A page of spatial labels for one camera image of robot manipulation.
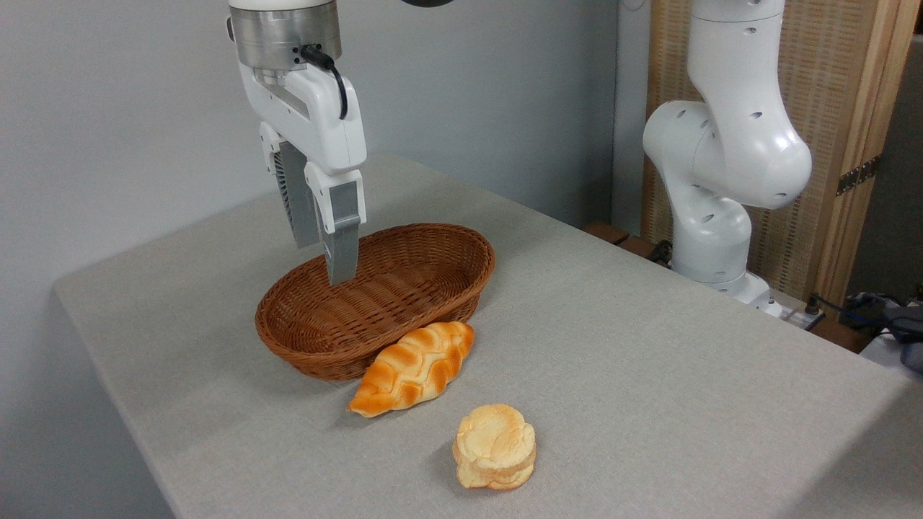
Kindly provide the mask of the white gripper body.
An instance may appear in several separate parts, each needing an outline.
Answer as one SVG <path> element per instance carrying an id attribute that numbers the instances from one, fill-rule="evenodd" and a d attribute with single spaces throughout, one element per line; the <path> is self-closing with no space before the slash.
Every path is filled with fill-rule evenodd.
<path id="1" fill-rule="evenodd" d="M 290 71 L 283 86 L 264 85 L 255 70 L 243 63 L 239 71 L 254 111 L 323 173 L 342 174 L 365 164 L 365 131 L 349 79 L 343 79 L 348 112 L 340 119 L 340 89 L 335 76 L 326 70 L 307 66 Z"/>

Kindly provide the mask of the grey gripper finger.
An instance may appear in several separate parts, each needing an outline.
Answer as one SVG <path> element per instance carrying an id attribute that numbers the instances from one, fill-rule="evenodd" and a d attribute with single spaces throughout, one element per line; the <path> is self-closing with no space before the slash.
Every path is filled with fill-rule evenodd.
<path id="1" fill-rule="evenodd" d="M 267 170 L 274 176 L 298 249 L 319 243 L 313 197 L 304 177 L 306 157 L 267 123 L 260 124 Z"/>
<path id="2" fill-rule="evenodd" d="M 330 285 L 348 282 L 356 274 L 359 227 L 367 222 L 361 172 L 328 175 L 316 164 L 307 164 L 304 177 L 325 249 L 327 278 Z"/>

